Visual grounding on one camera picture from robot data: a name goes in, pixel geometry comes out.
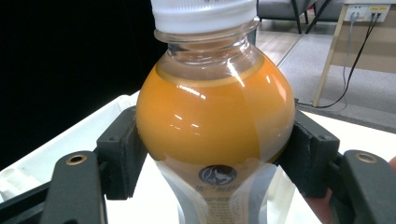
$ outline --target power cord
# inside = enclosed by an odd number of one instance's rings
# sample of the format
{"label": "power cord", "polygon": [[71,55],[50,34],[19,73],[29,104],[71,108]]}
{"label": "power cord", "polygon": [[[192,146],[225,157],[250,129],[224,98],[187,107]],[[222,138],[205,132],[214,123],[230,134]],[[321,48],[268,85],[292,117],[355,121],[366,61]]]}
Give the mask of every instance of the power cord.
{"label": "power cord", "polygon": [[[361,52],[363,51],[364,46],[365,46],[365,44],[366,44],[366,41],[367,41],[367,39],[369,38],[371,32],[373,31],[373,29],[374,29],[374,27],[375,27],[375,24],[376,24],[376,22],[378,21],[378,18],[379,18],[380,16],[381,16],[381,13],[373,13],[373,14],[372,14],[372,18],[371,18],[371,20],[370,20],[369,27],[368,27],[368,29],[367,29],[366,37],[364,38],[364,42],[363,42],[363,44],[361,45],[361,49],[359,50],[358,55],[356,56],[355,62],[353,63],[353,65],[352,65],[352,67],[351,67],[351,69],[350,69],[350,71],[349,71],[349,76],[348,76],[346,85],[345,85],[345,80],[344,80],[344,92],[343,92],[343,94],[341,95],[341,97],[338,98],[334,103],[332,103],[332,104],[330,104],[330,105],[317,105],[317,106],[313,106],[313,105],[303,104],[303,103],[297,103],[297,105],[306,105],[306,106],[310,106],[310,107],[314,107],[314,108],[318,108],[318,109],[323,109],[323,108],[328,108],[328,107],[330,107],[330,106],[332,106],[332,105],[337,104],[338,102],[340,102],[340,101],[345,97],[345,95],[346,95],[346,93],[347,93],[347,90],[348,90],[348,87],[349,87],[349,81],[350,81],[350,79],[352,78],[352,74],[353,74],[353,71],[355,70],[355,67],[356,67],[356,64],[358,63],[358,60],[359,60],[359,58],[361,57]],[[351,29],[349,29],[349,38],[350,38],[351,33],[352,33],[351,30],[352,30],[352,27],[353,27],[353,23],[358,19],[358,17],[359,17],[359,12],[358,12],[357,14],[355,14],[354,12],[351,14]],[[343,74],[344,77],[345,77],[346,63],[347,63],[347,62],[345,62],[344,70],[343,70],[343,72],[344,72],[344,74]]]}

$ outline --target power outlet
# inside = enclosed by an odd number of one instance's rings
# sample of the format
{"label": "power outlet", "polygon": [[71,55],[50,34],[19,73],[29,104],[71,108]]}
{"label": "power outlet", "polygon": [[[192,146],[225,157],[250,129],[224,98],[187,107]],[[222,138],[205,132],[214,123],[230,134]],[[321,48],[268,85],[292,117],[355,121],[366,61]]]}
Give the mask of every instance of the power outlet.
{"label": "power outlet", "polygon": [[346,16],[344,17],[344,21],[350,21],[351,15],[354,12],[355,15],[356,13],[359,13],[359,17],[356,19],[356,21],[364,21],[368,8],[369,5],[349,5],[346,10]]}
{"label": "power outlet", "polygon": [[369,5],[363,21],[371,21],[373,17],[373,13],[377,15],[378,13],[381,13],[381,15],[379,16],[376,22],[384,22],[385,18],[388,15],[389,9],[390,9],[390,5]]}

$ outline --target white bottle cap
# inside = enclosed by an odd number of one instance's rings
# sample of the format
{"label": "white bottle cap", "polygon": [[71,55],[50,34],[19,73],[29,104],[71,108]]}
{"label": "white bottle cap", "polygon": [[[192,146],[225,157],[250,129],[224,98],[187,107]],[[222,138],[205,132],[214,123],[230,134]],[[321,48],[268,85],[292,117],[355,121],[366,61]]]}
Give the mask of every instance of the white bottle cap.
{"label": "white bottle cap", "polygon": [[168,34],[199,34],[252,21],[257,0],[151,0],[157,30]]}

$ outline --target black cable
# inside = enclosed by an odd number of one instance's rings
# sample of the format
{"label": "black cable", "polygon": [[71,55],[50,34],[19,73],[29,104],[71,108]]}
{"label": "black cable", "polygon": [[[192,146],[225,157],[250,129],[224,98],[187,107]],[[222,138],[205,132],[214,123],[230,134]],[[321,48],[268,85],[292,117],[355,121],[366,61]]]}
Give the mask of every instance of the black cable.
{"label": "black cable", "polygon": [[344,97],[344,96],[346,95],[346,93],[347,93],[347,90],[348,90],[348,87],[349,87],[349,81],[350,81],[350,79],[352,78],[352,74],[353,74],[353,71],[355,70],[355,67],[356,67],[356,64],[358,63],[358,60],[359,60],[359,58],[361,57],[361,53],[363,52],[364,46],[366,45],[366,41],[367,41],[367,39],[369,38],[371,32],[373,31],[373,29],[374,29],[374,27],[375,27],[375,24],[376,24],[376,22],[378,21],[378,18],[379,18],[380,15],[381,15],[381,14],[377,14],[376,19],[375,19],[374,22],[373,22],[373,20],[374,20],[375,15],[373,15],[372,18],[371,18],[371,20],[370,20],[369,27],[368,27],[367,33],[366,33],[366,37],[364,38],[364,42],[363,42],[363,44],[361,45],[361,49],[359,50],[358,55],[356,56],[355,62],[353,63],[353,65],[352,65],[352,67],[351,67],[351,69],[350,69],[349,76],[348,76],[348,79],[347,79],[347,82],[346,82],[346,87],[345,87],[344,92],[343,92],[343,94],[341,95],[341,97],[340,97],[338,100],[336,100],[334,103],[330,104],[330,105],[317,105],[317,106],[313,106],[313,105],[303,104],[303,103],[297,103],[297,105],[307,105],[307,106],[311,106],[311,107],[314,107],[314,108],[323,109],[323,108],[328,108],[328,107],[330,107],[330,106],[332,106],[332,105],[335,105],[335,104],[337,104],[339,101],[341,101],[341,100],[343,99],[343,97]]}

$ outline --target orange bottle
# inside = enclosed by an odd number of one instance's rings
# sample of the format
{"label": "orange bottle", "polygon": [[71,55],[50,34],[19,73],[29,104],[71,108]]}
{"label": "orange bottle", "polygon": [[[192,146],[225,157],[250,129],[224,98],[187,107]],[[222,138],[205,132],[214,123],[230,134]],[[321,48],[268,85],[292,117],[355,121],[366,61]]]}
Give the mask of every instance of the orange bottle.
{"label": "orange bottle", "polygon": [[[290,137],[294,99],[247,40],[258,24],[255,2],[151,1],[155,35],[168,51],[139,93],[136,122],[179,200],[180,223],[266,223],[264,195]],[[169,7],[190,13],[189,26],[160,10]],[[222,10],[230,24],[215,20]]]}

